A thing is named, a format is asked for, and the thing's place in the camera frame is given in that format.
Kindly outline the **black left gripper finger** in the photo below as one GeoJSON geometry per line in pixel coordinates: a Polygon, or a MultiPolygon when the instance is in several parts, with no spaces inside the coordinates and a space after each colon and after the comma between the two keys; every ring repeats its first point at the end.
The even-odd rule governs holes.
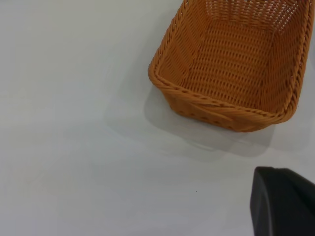
{"type": "Polygon", "coordinates": [[[313,236],[315,185],[287,168],[256,167],[250,210],[256,236],[313,236]]]}

